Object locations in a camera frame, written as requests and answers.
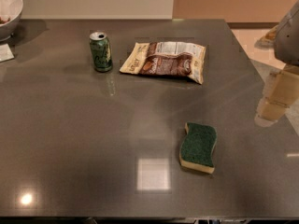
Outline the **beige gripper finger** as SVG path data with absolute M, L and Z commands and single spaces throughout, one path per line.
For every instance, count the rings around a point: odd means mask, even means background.
M 278 103 L 271 103 L 265 97 L 262 98 L 256 109 L 254 121 L 261 127 L 270 127 L 286 113 L 287 106 Z
M 272 71 L 264 84 L 263 96 L 272 103 L 290 106 L 299 98 L 299 66 L 286 64 Z

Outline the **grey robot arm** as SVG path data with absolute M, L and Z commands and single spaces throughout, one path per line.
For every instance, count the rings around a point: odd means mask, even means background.
M 273 31 L 275 58 L 284 62 L 279 72 L 271 72 L 263 87 L 263 98 L 257 105 L 255 123 L 270 127 L 299 98 L 299 1 Z

